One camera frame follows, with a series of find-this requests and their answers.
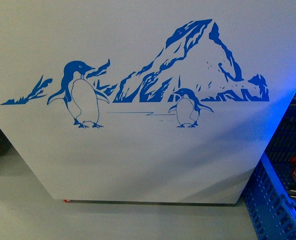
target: plastic basket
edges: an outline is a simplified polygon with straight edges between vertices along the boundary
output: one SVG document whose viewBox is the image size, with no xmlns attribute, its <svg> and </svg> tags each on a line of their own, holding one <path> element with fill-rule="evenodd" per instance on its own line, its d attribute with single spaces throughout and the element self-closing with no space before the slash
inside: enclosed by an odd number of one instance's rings
<svg viewBox="0 0 296 240">
<path fill-rule="evenodd" d="M 296 203 L 286 190 L 294 184 L 290 158 L 296 156 L 296 102 L 282 118 L 244 189 L 260 240 L 296 240 Z"/>
</svg>

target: floor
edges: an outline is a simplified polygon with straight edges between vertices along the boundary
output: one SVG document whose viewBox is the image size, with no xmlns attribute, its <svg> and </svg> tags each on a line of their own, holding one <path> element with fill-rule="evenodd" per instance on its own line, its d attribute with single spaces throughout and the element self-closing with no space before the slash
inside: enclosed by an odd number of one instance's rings
<svg viewBox="0 0 296 240">
<path fill-rule="evenodd" d="M 17 151 L 0 156 L 0 240 L 255 240 L 246 205 L 53 200 Z"/>
</svg>

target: bottle cap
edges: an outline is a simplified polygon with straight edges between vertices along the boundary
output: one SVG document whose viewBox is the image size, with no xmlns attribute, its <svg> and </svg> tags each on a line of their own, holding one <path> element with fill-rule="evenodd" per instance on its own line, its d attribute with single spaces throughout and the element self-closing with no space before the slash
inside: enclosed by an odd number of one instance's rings
<svg viewBox="0 0 296 240">
<path fill-rule="evenodd" d="M 291 164 L 296 163 L 296 156 L 293 156 L 293 157 L 290 159 L 290 163 L 291 163 Z"/>
</svg>

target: white panel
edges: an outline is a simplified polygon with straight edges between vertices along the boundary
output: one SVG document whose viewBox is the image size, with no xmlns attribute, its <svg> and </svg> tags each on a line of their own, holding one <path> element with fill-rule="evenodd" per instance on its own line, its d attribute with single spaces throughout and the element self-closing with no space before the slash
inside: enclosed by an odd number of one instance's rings
<svg viewBox="0 0 296 240">
<path fill-rule="evenodd" d="M 0 2 L 0 128 L 55 199 L 234 203 L 296 92 L 296 2 Z"/>
</svg>

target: penguin decal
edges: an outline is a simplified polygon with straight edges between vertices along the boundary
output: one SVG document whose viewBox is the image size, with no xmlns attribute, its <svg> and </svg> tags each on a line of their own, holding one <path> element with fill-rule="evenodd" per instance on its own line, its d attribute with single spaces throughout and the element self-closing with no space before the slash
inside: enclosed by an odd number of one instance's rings
<svg viewBox="0 0 296 240">
<path fill-rule="evenodd" d="M 63 99 L 66 108 L 74 119 L 74 125 L 79 128 L 103 127 L 98 124 L 99 106 L 98 100 L 109 100 L 105 93 L 95 89 L 88 82 L 87 76 L 95 71 L 82 61 L 71 61 L 63 70 L 61 89 L 48 98 L 47 105 L 56 99 Z"/>
<path fill-rule="evenodd" d="M 194 128 L 198 126 L 197 121 L 201 109 L 206 109 L 212 113 L 214 112 L 210 107 L 201 104 L 191 89 L 181 88 L 173 94 L 179 95 L 180 99 L 168 112 L 176 111 L 177 120 L 180 124 L 177 128 L 185 128 L 185 126 Z"/>
</svg>

